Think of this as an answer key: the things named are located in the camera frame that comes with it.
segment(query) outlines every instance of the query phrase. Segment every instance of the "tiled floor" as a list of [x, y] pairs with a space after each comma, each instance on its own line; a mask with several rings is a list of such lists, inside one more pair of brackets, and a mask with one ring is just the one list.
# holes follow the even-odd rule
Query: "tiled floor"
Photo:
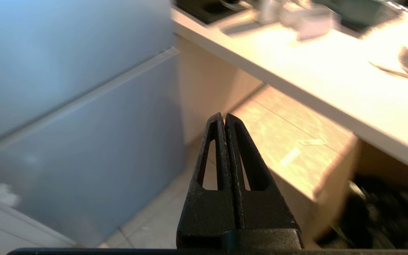
[[[267, 166], [285, 182], [292, 183], [305, 200], [312, 200], [325, 171], [353, 139], [351, 132], [270, 86], [263, 87], [232, 113], [245, 123]], [[306, 142], [318, 145], [309, 146]], [[188, 149], [184, 172], [100, 247], [175, 248], [177, 224], [199, 145], [200, 141], [196, 141]], [[215, 161], [211, 146], [204, 177], [207, 189], [216, 189]], [[282, 192], [290, 189], [278, 185]], [[291, 202], [297, 201], [294, 194]]]

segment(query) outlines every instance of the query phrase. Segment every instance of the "blue refrigerator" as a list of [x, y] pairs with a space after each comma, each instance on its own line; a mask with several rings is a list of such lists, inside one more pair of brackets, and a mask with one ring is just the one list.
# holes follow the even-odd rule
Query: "blue refrigerator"
[[95, 246], [183, 168], [169, 0], [0, 0], [0, 184]]

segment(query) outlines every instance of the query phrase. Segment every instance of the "white countertop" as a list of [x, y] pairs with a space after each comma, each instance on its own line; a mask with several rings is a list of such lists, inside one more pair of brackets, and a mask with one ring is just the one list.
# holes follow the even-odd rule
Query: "white countertop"
[[207, 26], [172, 9], [180, 36], [408, 164], [408, 79], [369, 64], [354, 37], [333, 30], [298, 43], [293, 30], [259, 27], [253, 16], [247, 10]]

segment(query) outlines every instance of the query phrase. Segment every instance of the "countertop item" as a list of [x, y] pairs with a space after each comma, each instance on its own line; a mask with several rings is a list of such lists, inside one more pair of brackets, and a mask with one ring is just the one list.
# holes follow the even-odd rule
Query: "countertop item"
[[205, 24], [219, 21], [243, 10], [230, 10], [223, 6], [220, 0], [176, 0], [175, 4]]
[[398, 15], [387, 0], [313, 0], [341, 16], [342, 24], [356, 31], [381, 24]]
[[172, 18], [180, 36], [408, 164], [408, 79], [369, 64], [360, 40], [332, 30], [298, 43], [280, 24], [252, 25], [251, 10], [208, 27], [175, 9]]
[[369, 63], [391, 75], [408, 79], [408, 72], [401, 65], [404, 53], [408, 52], [408, 12], [372, 27], [361, 36], [361, 40], [366, 44]]

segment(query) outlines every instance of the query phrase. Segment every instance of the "freezer door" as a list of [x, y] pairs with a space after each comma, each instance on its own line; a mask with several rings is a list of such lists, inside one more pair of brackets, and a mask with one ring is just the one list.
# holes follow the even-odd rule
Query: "freezer door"
[[15, 209], [93, 246], [183, 168], [176, 50], [0, 142]]
[[0, 136], [168, 49], [170, 0], [0, 0]]

